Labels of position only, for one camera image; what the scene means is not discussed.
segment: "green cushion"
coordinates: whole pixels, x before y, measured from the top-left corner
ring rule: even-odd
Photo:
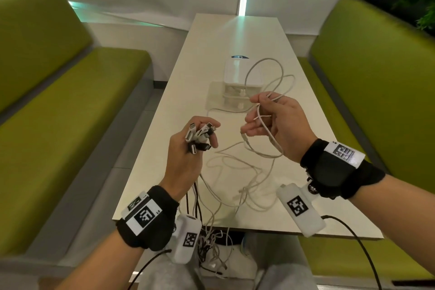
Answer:
[[[68,0],[0,0],[0,111],[91,43]]]
[[[337,140],[363,152],[308,60],[298,60]],[[325,237],[300,237],[299,240],[314,275],[374,277],[364,252],[355,240]],[[384,239],[363,243],[379,276],[394,280],[432,278],[428,271],[392,241]]]
[[[392,174],[435,193],[435,40],[340,0],[311,53]]]
[[[299,237],[314,275],[374,278],[362,248],[354,239]],[[427,280],[434,277],[389,239],[362,241],[379,277]]]
[[[96,48],[0,126],[0,256],[25,252],[149,64]]]

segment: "table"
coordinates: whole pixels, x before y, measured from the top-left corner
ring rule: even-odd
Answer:
[[[171,134],[180,131],[190,117],[207,114],[207,110],[213,106],[213,94],[216,95],[213,88],[222,82],[225,61],[233,55],[244,55],[256,60],[266,57],[279,60],[284,66],[285,74],[294,74],[296,77],[294,88],[287,95],[299,101],[318,137],[329,141],[335,139],[278,19],[197,14],[114,213],[115,220],[120,218],[121,210],[139,192],[147,191],[160,182],[166,167]],[[280,76],[280,68],[275,62],[268,60],[260,65],[265,83]],[[286,78],[278,92],[285,92],[291,80]],[[244,114],[210,111],[209,116],[222,124],[216,132],[220,148],[241,141],[240,126],[244,124]],[[250,142],[258,151],[277,153],[266,137],[252,138]],[[270,159],[257,156],[243,145],[237,145],[228,152],[261,167],[264,173],[270,168]],[[204,153],[202,174],[222,200],[237,204],[238,190],[250,181],[254,171],[240,162],[222,159],[221,155],[210,150]],[[235,215],[234,208],[222,207],[216,215],[215,226],[300,234],[299,228],[276,199],[275,190],[281,183],[294,182],[302,186],[306,179],[305,171],[298,164],[285,157],[276,159],[271,176],[253,193],[257,203],[270,208],[257,212],[248,205],[243,205]],[[202,201],[210,210],[215,211],[218,202],[204,183],[199,181],[198,184]],[[192,207],[192,191],[189,196]],[[182,211],[185,211],[185,204],[183,199]],[[313,206],[320,215],[328,214],[340,218],[361,238],[383,238],[380,230],[349,201],[341,198],[318,198],[313,201]],[[202,207],[202,213],[205,222],[211,214],[205,207]],[[319,234],[351,237],[340,223],[334,220],[327,220],[326,223],[327,227]]]

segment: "green backrest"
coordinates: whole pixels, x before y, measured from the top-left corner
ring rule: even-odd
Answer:
[[[91,43],[68,0],[0,0],[0,111]]]
[[[311,54],[391,173],[435,193],[435,39],[340,0]]]

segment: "forearm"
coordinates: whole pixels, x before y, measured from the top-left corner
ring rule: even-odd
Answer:
[[[56,289],[124,289],[143,252],[125,244],[116,230]]]
[[[435,275],[435,195],[386,176],[350,201],[419,264]]]

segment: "black and white square code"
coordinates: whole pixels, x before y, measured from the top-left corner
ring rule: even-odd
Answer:
[[[332,153],[340,157],[342,160],[349,161],[355,154],[355,150],[338,144]]]
[[[193,248],[193,246],[195,245],[196,236],[197,236],[196,233],[188,232],[186,234],[186,238],[184,239],[183,246]]]
[[[128,211],[131,211],[134,209],[134,207],[141,201],[140,196],[136,197],[128,206]]]
[[[134,218],[142,228],[145,228],[150,223],[150,221],[155,218],[155,215],[154,213],[152,213],[148,206],[144,206],[144,208],[140,210],[139,213],[136,213]]]
[[[305,211],[308,211],[308,206],[304,203],[304,201],[300,198],[300,196],[296,196],[294,199],[287,202],[288,207],[295,214],[295,216],[300,216]]]

